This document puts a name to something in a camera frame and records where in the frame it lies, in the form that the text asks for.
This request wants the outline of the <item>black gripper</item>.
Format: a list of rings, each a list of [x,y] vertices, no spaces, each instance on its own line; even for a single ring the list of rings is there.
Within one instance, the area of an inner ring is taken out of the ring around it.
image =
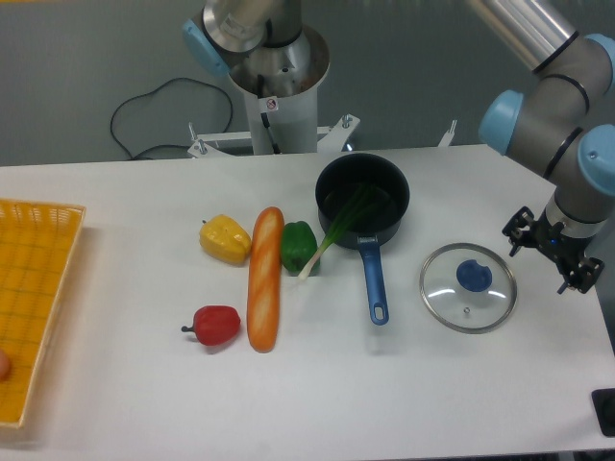
[[[506,223],[502,233],[514,257],[522,248],[535,248],[536,221],[527,206],[521,207]],[[556,266],[563,277],[557,289],[562,294],[567,289],[587,294],[602,274],[602,260],[585,256],[589,243],[589,225],[567,215],[558,204],[547,204],[537,221],[538,250]]]

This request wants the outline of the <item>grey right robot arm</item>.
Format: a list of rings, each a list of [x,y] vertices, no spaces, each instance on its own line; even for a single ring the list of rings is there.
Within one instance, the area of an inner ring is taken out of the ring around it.
[[[500,94],[480,140],[554,184],[539,216],[524,206],[504,226],[511,251],[553,262],[564,289],[589,291],[604,264],[586,248],[614,211],[614,128],[579,121],[614,88],[614,41],[581,36],[547,1],[472,1],[470,7],[535,75],[529,95]]]

